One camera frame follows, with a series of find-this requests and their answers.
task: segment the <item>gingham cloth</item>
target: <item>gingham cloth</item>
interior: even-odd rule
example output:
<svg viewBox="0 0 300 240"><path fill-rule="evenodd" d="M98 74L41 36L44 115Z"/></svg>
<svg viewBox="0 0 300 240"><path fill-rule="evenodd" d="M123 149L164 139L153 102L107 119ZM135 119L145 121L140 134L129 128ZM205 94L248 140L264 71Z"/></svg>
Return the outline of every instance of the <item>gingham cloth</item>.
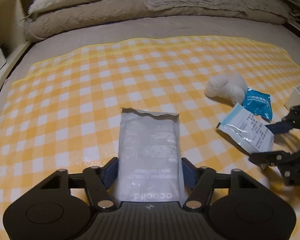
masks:
<svg viewBox="0 0 300 240"><path fill-rule="evenodd" d="M250 88L271 95L273 122L300 84L300 67L277 46L219 36L139 38L92 45L31 66L11 85L0 116L0 239L6 207L58 168L81 172L117 156L121 107L180 114L182 156L229 173L240 168L296 211L291 239L300 240L300 187L285 187L215 129L231 106L204 95L212 75L237 70ZM274 149L300 148L300 130Z"/></svg>

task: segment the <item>packet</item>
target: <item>packet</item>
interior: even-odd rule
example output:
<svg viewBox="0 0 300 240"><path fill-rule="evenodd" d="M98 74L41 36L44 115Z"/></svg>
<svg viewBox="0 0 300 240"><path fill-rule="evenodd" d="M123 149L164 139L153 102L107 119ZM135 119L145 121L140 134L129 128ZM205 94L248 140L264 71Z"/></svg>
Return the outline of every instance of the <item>packet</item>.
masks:
<svg viewBox="0 0 300 240"><path fill-rule="evenodd" d="M237 103L228 116L217 126L248 153L270 152L274 134L253 113Z"/></svg>
<svg viewBox="0 0 300 240"><path fill-rule="evenodd" d="M123 108L116 199L185 201L179 150L179 114Z"/></svg>
<svg viewBox="0 0 300 240"><path fill-rule="evenodd" d="M253 114L272 120L270 95L248 88L242 106Z"/></svg>

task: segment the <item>ribbed black surface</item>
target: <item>ribbed black surface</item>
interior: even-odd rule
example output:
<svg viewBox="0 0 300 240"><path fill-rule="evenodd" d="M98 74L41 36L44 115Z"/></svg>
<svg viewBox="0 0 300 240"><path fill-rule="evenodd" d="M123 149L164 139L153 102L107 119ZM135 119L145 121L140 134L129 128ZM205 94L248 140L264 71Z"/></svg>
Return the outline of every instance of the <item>ribbed black surface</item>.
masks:
<svg viewBox="0 0 300 240"><path fill-rule="evenodd" d="M113 212L100 213L78 240L221 240L204 216L187 212L178 202L123 202Z"/></svg>

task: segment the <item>teal packet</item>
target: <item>teal packet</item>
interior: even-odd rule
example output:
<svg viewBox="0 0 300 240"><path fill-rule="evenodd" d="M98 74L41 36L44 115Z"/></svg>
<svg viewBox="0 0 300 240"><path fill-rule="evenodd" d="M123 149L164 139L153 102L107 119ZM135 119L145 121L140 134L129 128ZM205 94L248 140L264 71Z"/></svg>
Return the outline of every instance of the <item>teal packet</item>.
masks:
<svg viewBox="0 0 300 240"><path fill-rule="evenodd" d="M253 114L272 120L270 95L248 88L242 106Z"/></svg>

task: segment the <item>light blue stripe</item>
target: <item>light blue stripe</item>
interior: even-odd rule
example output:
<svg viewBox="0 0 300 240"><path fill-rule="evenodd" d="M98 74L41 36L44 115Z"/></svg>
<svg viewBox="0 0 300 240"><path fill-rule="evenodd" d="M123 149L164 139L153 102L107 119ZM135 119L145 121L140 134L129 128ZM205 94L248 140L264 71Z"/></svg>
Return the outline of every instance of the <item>light blue stripe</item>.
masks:
<svg viewBox="0 0 300 240"><path fill-rule="evenodd" d="M223 119L221 124L226 125L227 123L229 123L231 121L231 119L234 118L242 109L243 109L243 106L240 105L239 103L237 103L234 106L234 108L231 110L230 114L228 114L228 116L225 119Z"/></svg>

